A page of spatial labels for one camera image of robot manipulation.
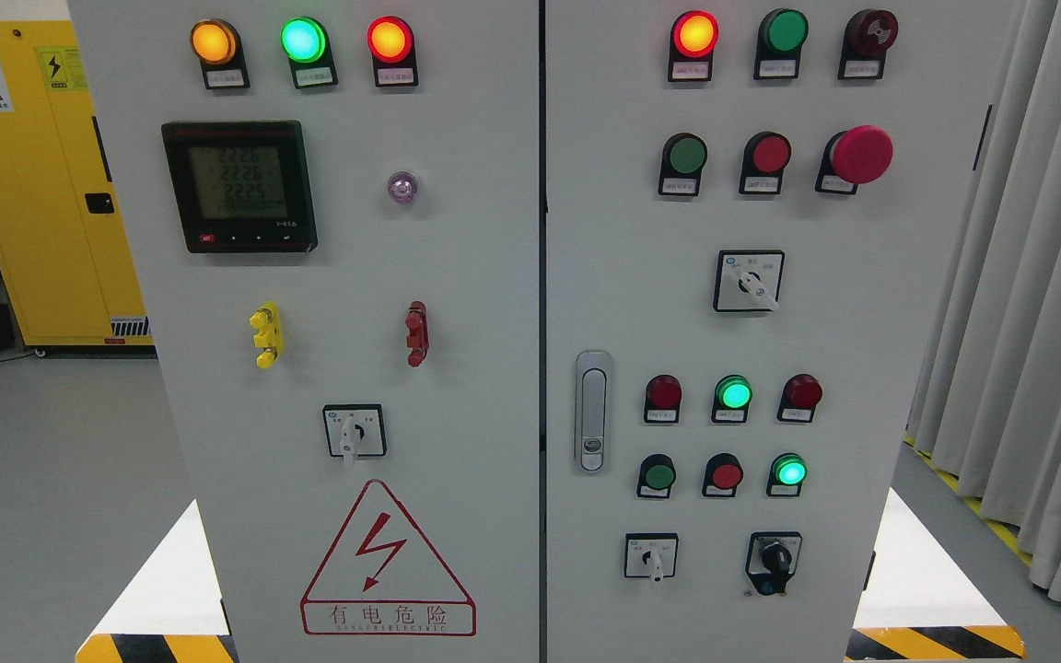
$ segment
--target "red terminal connector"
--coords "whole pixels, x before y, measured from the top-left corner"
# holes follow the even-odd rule
[[[408,304],[408,314],[403,318],[408,328],[408,366],[416,368],[429,356],[429,308],[424,302],[415,301]]]

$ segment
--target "lightning bolt symbol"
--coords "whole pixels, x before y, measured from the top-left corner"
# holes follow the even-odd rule
[[[383,527],[387,524],[387,521],[392,520],[390,513],[380,513],[379,518],[376,518],[375,525],[371,525],[371,531],[366,534],[366,539],[359,544],[359,553],[354,554],[354,557],[361,557],[362,555],[370,555],[371,553],[379,553],[381,549],[392,548],[392,553],[387,555],[387,559],[384,559],[383,563],[380,563],[379,570],[375,571],[375,574],[366,577],[363,582],[363,592],[375,587],[375,585],[380,583],[378,579],[379,574],[382,574],[384,569],[387,569],[387,564],[392,562],[397,553],[400,553],[400,548],[403,547],[408,539],[400,539],[399,541],[392,541],[388,544],[380,544],[372,546],[371,541],[375,541],[375,537],[382,531]]]

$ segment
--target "yellow safety cabinet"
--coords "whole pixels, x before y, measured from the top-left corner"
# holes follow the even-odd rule
[[[0,21],[0,267],[29,346],[151,345],[68,21]]]

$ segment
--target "lcd display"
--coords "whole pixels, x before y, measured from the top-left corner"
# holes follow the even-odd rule
[[[190,147],[198,213],[209,221],[286,219],[277,147]]]

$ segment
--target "digital power meter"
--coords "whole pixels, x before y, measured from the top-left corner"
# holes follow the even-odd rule
[[[317,246],[300,122],[168,122],[161,130],[189,251]]]

